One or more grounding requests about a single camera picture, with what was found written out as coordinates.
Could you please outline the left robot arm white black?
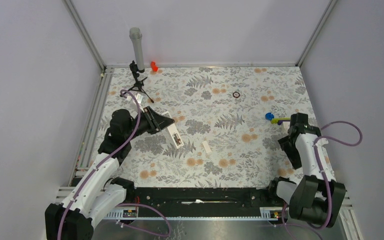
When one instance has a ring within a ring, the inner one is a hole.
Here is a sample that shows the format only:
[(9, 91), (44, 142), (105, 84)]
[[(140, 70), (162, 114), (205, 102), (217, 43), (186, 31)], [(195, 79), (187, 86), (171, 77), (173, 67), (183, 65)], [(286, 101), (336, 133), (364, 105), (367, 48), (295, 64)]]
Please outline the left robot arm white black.
[(111, 115), (108, 129), (92, 166), (72, 192), (60, 203), (45, 210), (48, 240), (90, 240), (96, 226), (118, 204), (128, 206), (135, 200), (133, 182), (115, 178), (101, 191), (132, 149), (131, 140), (144, 134), (156, 134), (175, 120), (147, 106), (132, 117), (127, 109)]

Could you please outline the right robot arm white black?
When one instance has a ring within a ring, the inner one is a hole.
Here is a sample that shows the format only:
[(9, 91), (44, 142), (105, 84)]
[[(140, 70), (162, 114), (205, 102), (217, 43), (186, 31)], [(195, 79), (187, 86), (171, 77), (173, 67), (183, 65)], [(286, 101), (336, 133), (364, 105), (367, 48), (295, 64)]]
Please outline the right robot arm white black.
[(345, 198), (346, 187), (336, 182), (329, 171), (321, 172), (327, 167), (321, 145), (317, 146), (317, 152), (314, 150), (314, 141), (320, 136), (320, 129), (309, 124), (307, 114), (291, 115), (287, 136), (278, 143), (292, 168), (303, 171), (303, 177), (299, 183), (285, 177), (274, 178), (266, 198), (273, 206), (286, 202), (293, 219), (331, 228)]

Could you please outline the white remote control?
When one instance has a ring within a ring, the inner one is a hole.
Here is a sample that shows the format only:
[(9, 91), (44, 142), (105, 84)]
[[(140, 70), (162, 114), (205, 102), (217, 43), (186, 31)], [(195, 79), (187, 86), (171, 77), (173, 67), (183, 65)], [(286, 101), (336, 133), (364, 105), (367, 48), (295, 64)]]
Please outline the white remote control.
[(173, 144), (176, 149), (180, 149), (184, 146), (184, 141), (182, 140), (175, 123), (170, 124), (164, 131), (168, 143)]

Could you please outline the white battery cover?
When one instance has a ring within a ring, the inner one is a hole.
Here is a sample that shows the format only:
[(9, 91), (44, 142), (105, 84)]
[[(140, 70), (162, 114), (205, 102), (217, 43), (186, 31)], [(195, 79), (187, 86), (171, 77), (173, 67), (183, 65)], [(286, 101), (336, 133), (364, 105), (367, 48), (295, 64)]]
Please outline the white battery cover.
[(210, 148), (210, 145), (209, 145), (209, 143), (208, 143), (206, 140), (204, 140), (204, 141), (202, 142), (202, 146), (203, 146), (203, 148), (204, 148), (204, 150), (205, 150), (205, 152), (206, 152), (207, 154), (209, 154), (209, 153), (212, 152), (212, 150), (211, 150), (211, 148)]

